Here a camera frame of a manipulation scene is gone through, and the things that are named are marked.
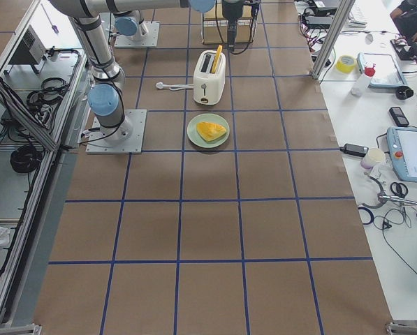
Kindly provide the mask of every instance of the yellow food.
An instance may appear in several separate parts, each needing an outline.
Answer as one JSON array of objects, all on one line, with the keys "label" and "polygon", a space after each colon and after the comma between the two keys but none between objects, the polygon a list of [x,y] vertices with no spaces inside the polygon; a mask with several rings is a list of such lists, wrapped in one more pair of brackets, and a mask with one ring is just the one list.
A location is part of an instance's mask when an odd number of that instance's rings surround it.
[{"label": "yellow food", "polygon": [[212,122],[199,122],[196,125],[198,134],[207,142],[214,141],[224,135],[227,130],[220,124],[214,124]]}]

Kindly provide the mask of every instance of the white desk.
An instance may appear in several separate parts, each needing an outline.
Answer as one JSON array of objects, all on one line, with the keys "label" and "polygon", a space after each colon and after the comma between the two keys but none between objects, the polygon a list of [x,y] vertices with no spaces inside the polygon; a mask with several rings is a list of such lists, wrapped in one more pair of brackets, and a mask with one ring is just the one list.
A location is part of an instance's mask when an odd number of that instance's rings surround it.
[{"label": "white desk", "polygon": [[[365,30],[397,31],[381,0],[357,0],[357,3],[369,22]],[[359,52],[395,55],[389,43],[394,35],[390,33],[372,34],[374,41],[371,44],[365,42],[365,33],[355,36],[341,35],[335,45],[337,58],[343,54],[356,57]],[[410,61],[400,61],[399,59],[397,61],[404,71],[417,70],[416,64]],[[345,75],[332,68],[321,84],[340,145],[349,142],[375,147],[376,136],[385,133],[388,127],[395,126],[388,113],[388,108],[392,106],[400,106],[410,124],[417,126],[417,74],[405,75],[409,86],[416,93],[414,97],[405,101],[396,99],[394,92],[384,93],[373,89],[366,91],[361,98],[352,96],[349,91],[359,75],[357,69],[349,75]],[[385,142],[383,138],[379,141],[381,144]],[[364,170],[360,166],[360,159],[346,155],[343,155],[343,159],[356,202],[375,204],[379,188],[363,174]],[[381,179],[387,181],[386,190],[390,193],[390,183],[397,180],[394,172],[384,170]],[[407,198],[417,200],[417,183],[405,182],[405,184],[409,187]],[[393,207],[394,205],[388,203],[381,209],[374,210],[374,213],[384,215]],[[407,209],[407,213],[412,219],[411,229],[405,225],[393,226],[386,230],[385,234],[392,246],[417,271],[417,218],[413,209]],[[361,216],[363,221],[367,220],[367,214],[363,212]],[[365,232],[393,319],[417,320],[417,276],[387,246],[380,230],[369,225],[365,226]]]}]

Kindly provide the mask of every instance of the metal base plate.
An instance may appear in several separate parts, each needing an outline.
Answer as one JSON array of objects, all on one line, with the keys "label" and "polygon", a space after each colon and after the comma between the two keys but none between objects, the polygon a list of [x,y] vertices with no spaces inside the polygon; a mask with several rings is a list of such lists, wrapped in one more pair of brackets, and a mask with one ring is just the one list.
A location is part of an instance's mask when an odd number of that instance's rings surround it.
[{"label": "metal base plate", "polygon": [[130,38],[120,35],[115,41],[115,47],[135,48],[135,47],[156,47],[159,40],[160,22],[146,22],[149,33],[144,40],[131,40]]},{"label": "metal base plate", "polygon": [[[125,110],[126,118],[133,125],[131,135],[122,142],[112,143],[105,139],[87,143],[88,154],[140,154],[145,134],[146,110]],[[92,127],[99,127],[98,120],[94,119]],[[95,140],[102,137],[100,132],[91,133],[87,140]]]}]

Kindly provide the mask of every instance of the green plate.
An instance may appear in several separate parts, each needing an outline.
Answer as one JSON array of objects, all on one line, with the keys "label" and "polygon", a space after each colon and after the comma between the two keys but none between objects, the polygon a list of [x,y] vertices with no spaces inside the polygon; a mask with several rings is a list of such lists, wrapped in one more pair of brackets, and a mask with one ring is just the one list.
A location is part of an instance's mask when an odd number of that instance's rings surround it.
[{"label": "green plate", "polygon": [[[224,126],[227,132],[223,134],[221,137],[215,139],[214,141],[205,141],[197,132],[196,125],[199,122],[212,122],[214,124],[220,124]],[[230,135],[230,127],[228,126],[228,122],[217,114],[201,114],[197,117],[194,117],[189,123],[188,127],[186,128],[186,134],[188,134],[188,138],[192,141],[195,145],[202,148],[215,148],[224,143],[228,136]]]}]

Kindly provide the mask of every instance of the red cap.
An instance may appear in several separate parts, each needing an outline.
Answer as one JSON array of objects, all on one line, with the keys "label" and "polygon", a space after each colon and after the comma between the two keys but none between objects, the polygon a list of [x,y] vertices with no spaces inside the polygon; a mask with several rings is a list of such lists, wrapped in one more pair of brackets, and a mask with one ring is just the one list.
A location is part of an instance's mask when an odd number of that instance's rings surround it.
[{"label": "red cap", "polygon": [[374,69],[374,67],[375,67],[375,65],[373,64],[373,66],[372,67],[369,67],[369,66],[366,66],[365,67],[365,74],[368,76],[368,77],[372,77],[372,76],[374,76],[375,74],[376,74],[376,70]]}]

